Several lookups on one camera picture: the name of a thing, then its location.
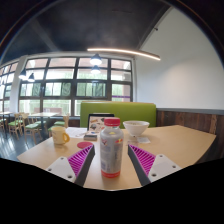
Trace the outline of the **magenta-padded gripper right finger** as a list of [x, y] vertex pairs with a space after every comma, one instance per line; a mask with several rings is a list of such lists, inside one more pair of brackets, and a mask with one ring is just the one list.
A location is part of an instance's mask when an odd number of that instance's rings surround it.
[[154, 155], [137, 146], [128, 146], [128, 155], [142, 186], [181, 170], [164, 154]]

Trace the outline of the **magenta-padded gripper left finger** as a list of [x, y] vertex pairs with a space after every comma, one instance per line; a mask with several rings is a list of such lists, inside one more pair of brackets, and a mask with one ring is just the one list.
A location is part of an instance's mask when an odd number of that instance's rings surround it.
[[87, 146], [69, 157], [59, 157], [47, 171], [65, 180], [83, 186], [95, 156], [93, 145]]

